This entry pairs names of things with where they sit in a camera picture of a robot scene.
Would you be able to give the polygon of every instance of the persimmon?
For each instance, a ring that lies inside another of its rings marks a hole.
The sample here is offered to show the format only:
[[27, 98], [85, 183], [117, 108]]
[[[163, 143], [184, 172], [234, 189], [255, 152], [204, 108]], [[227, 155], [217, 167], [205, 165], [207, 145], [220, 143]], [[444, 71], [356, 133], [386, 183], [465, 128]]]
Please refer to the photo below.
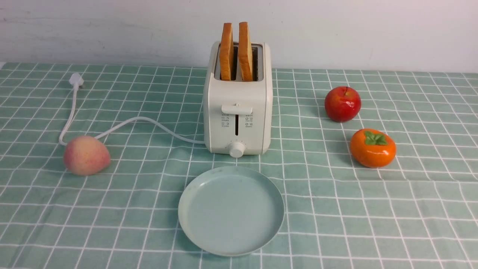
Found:
[[397, 153], [393, 139], [374, 130], [361, 129], [350, 140], [352, 156], [363, 166], [379, 168], [390, 164]]

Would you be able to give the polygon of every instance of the toaster lever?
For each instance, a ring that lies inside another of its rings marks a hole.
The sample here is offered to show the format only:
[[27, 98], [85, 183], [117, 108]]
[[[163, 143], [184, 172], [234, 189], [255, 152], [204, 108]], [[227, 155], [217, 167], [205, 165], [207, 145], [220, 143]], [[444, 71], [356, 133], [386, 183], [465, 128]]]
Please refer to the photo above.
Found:
[[233, 115], [251, 115], [252, 114], [252, 107], [247, 106], [239, 106], [239, 104], [235, 105], [222, 105], [221, 111], [224, 114], [233, 114]]

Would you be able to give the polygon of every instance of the power plug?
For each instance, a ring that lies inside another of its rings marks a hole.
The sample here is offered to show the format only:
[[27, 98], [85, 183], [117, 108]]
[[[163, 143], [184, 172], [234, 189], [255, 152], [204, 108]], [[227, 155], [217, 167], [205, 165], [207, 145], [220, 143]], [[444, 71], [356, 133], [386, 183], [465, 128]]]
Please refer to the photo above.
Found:
[[73, 85], [74, 88], [77, 89], [78, 87], [83, 85], [83, 82], [85, 81], [83, 80], [83, 78], [81, 77], [79, 73], [73, 73], [70, 77], [69, 82], [71, 85]]

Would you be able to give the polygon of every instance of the light blue plate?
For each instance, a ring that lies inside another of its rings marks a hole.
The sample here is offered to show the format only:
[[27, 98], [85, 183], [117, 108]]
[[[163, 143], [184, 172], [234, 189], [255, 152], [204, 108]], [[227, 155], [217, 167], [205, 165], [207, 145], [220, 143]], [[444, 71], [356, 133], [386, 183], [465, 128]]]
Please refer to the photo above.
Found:
[[227, 166], [195, 178], [181, 195], [178, 214], [184, 233], [198, 247], [241, 256], [274, 238], [284, 219], [284, 201], [266, 176]]

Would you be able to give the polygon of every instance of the control dial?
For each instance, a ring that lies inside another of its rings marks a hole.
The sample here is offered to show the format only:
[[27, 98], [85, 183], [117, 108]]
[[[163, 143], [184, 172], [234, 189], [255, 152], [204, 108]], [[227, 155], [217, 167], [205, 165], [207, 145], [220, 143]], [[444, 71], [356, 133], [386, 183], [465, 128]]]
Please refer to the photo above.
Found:
[[241, 142], [233, 142], [229, 145], [229, 155], [233, 158], [240, 158], [244, 154], [246, 147]]

